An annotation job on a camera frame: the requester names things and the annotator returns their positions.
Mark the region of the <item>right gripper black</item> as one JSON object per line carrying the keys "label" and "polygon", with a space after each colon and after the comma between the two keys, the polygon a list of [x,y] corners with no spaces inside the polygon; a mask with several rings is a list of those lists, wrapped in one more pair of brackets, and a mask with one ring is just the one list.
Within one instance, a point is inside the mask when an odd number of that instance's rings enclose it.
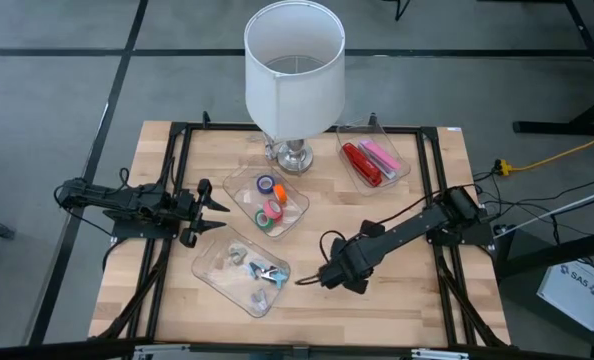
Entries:
{"label": "right gripper black", "polygon": [[[383,224],[370,220],[364,220],[360,226],[360,234],[364,237],[375,238],[384,233]],[[319,282],[322,287],[335,288],[342,285],[360,295],[366,292],[373,267],[366,261],[361,244],[361,239],[336,238],[333,241],[328,262],[319,268]]]}

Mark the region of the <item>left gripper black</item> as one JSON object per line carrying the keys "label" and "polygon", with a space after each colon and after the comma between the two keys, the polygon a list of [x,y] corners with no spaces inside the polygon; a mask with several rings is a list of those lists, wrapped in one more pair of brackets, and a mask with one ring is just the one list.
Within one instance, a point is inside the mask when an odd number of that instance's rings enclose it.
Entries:
{"label": "left gripper black", "polygon": [[212,184],[203,178],[197,186],[198,201],[191,192],[179,192],[172,200],[169,210],[169,220],[180,223],[189,222],[190,225],[184,228],[179,237],[180,243],[187,248],[194,248],[198,236],[206,231],[226,226],[226,223],[219,221],[197,220],[200,213],[200,203],[210,210],[229,212],[230,209],[212,199]]}

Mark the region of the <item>pink tape roll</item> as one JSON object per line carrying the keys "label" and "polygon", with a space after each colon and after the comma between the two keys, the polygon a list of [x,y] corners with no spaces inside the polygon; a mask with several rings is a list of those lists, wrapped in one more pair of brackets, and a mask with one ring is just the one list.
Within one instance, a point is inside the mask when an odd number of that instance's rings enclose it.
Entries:
{"label": "pink tape roll", "polygon": [[263,212],[264,214],[272,220],[280,219],[283,216],[283,208],[279,202],[273,199],[268,199],[263,204]]}

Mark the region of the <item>red stapler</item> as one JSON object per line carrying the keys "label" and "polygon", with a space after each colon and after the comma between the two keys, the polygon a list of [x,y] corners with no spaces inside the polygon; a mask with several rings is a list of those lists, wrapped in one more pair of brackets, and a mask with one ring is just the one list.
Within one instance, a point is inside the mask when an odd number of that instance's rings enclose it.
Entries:
{"label": "red stapler", "polygon": [[342,151],[348,158],[351,166],[372,187],[382,183],[381,171],[368,159],[368,157],[352,143],[342,145]]}

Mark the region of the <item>pink stapler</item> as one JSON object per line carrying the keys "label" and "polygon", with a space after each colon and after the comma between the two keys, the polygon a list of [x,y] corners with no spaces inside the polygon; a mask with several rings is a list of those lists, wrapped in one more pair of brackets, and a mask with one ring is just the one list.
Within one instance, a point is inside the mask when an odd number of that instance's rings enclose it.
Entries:
{"label": "pink stapler", "polygon": [[359,149],[388,179],[394,179],[401,168],[400,163],[372,140],[360,140]]}

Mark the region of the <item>clear plastic tray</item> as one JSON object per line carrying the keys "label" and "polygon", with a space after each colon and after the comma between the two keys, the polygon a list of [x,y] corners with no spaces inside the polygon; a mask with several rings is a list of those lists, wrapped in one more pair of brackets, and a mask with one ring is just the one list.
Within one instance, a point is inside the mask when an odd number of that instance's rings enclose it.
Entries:
{"label": "clear plastic tray", "polygon": [[[336,130],[336,150],[356,190],[365,196],[373,196],[386,189],[393,187],[410,173],[410,164],[400,155],[392,138],[377,120],[358,120],[348,124],[342,124]],[[376,187],[370,186],[351,166],[348,158],[342,151],[342,145],[352,143],[359,148],[360,140],[372,140],[381,146],[386,152],[394,157],[401,165],[394,179],[388,179],[382,174],[382,183]]]}
{"label": "clear plastic tray", "polygon": [[[274,226],[268,231],[257,227],[254,217],[268,199],[276,200],[274,193],[261,194],[256,187],[256,180],[261,175],[271,175],[276,184],[282,184],[288,200],[281,204],[283,216],[274,220]],[[303,218],[310,206],[307,196],[303,195],[288,181],[276,166],[269,163],[263,155],[254,155],[246,160],[226,177],[223,188],[231,199],[251,219],[255,226],[266,236],[278,239],[286,235]]]}
{"label": "clear plastic tray", "polygon": [[[265,316],[290,279],[289,264],[229,226],[214,230],[210,235],[209,244],[193,261],[193,274],[251,317]],[[228,262],[228,249],[233,245],[247,250],[241,265],[232,265]],[[282,288],[278,289],[274,281],[254,279],[248,268],[249,262],[255,262],[265,270],[275,267],[287,274],[289,278]],[[259,289],[263,289],[266,293],[268,308],[265,311],[260,311],[251,299],[251,295]]]}

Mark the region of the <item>white shade chrome table lamp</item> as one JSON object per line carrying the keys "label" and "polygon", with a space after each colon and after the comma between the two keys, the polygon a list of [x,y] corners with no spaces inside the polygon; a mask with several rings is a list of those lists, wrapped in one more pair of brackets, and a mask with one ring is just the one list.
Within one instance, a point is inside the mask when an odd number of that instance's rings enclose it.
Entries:
{"label": "white shade chrome table lamp", "polygon": [[341,20],[311,0],[267,5],[245,27],[246,108],[266,137],[266,156],[287,173],[311,167],[306,140],[342,115],[345,47]]}

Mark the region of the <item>black equipment stand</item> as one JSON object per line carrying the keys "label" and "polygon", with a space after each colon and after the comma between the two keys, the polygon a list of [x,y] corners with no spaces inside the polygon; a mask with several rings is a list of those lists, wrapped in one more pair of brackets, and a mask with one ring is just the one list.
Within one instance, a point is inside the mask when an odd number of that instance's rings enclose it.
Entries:
{"label": "black equipment stand", "polygon": [[510,301],[573,336],[586,340],[594,356],[594,331],[589,331],[536,295],[546,270],[561,263],[594,256],[594,234],[555,245],[523,230],[495,240],[495,272],[501,294]]}

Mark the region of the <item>white SA5 paper sign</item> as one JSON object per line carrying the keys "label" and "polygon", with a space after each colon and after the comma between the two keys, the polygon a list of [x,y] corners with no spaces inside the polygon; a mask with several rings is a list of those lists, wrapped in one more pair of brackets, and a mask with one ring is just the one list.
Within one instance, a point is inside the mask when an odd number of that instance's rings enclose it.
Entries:
{"label": "white SA5 paper sign", "polygon": [[594,331],[594,266],[578,260],[553,265],[546,270],[536,295]]}

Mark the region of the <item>black tripod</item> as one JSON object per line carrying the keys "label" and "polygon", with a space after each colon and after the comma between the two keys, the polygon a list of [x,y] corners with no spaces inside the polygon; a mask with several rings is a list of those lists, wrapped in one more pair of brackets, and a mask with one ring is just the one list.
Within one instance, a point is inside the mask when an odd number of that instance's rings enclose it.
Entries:
{"label": "black tripod", "polygon": [[406,13],[412,0],[382,0],[383,2],[392,2],[395,4],[394,21],[399,22]]}

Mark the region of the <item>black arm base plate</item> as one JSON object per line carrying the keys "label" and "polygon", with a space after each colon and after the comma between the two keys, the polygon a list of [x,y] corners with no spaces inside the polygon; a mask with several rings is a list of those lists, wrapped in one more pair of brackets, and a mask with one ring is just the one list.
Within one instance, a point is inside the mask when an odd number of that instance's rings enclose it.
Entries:
{"label": "black arm base plate", "polygon": [[426,233],[427,241],[439,246],[484,245],[493,242],[491,227],[476,223],[465,228],[435,228]]}
{"label": "black arm base plate", "polygon": [[137,220],[118,220],[114,223],[111,234],[118,239],[128,238],[176,238],[180,222],[165,220],[159,224]]}

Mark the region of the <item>black aluminium rig frame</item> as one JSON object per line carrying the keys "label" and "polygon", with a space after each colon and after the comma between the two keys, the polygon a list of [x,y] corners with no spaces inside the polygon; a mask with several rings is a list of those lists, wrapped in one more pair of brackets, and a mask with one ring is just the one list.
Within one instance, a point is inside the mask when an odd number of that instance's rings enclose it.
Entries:
{"label": "black aluminium rig frame", "polygon": [[[287,261],[292,277],[300,278],[320,266],[320,251],[329,244],[327,230],[349,235],[365,219],[407,218],[421,209],[426,188],[471,181],[459,129],[394,126],[387,133],[411,170],[395,186],[373,196],[356,191],[337,154],[335,133],[316,137],[313,167],[292,179],[310,206],[295,227],[278,239],[263,235],[222,185],[244,160],[262,154],[263,136],[256,126],[192,124],[184,183],[195,187],[201,178],[208,178],[214,198],[230,209],[212,213],[211,219]],[[172,246],[163,288],[146,296],[135,322],[137,336],[150,336],[156,344],[189,344],[198,351],[287,355],[304,350],[310,355],[395,356],[415,347],[448,344],[434,244],[425,237],[388,255],[363,295],[344,288],[291,283],[261,318],[249,316],[192,274],[193,261],[210,240],[210,233],[205,233],[194,248]]]}

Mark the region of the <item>silver metal bracket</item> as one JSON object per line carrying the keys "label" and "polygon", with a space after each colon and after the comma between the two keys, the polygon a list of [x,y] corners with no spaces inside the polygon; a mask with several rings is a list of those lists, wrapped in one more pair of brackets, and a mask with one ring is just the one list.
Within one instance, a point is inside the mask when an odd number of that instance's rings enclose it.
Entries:
{"label": "silver metal bracket", "polygon": [[470,357],[464,352],[417,348],[411,351],[410,360],[470,360]]}
{"label": "silver metal bracket", "polygon": [[153,360],[155,355],[189,352],[189,344],[149,344],[135,347],[131,360]]}

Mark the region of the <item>black desk leg frame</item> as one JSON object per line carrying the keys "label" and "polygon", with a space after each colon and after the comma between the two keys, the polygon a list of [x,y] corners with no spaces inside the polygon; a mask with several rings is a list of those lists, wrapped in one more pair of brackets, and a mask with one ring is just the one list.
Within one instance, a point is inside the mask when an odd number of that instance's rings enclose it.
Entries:
{"label": "black desk leg frame", "polygon": [[[590,58],[594,62],[594,40],[588,27],[573,0],[563,0],[563,3],[577,27]],[[512,128],[515,133],[594,136],[594,104],[568,122],[516,121],[512,124]]]}

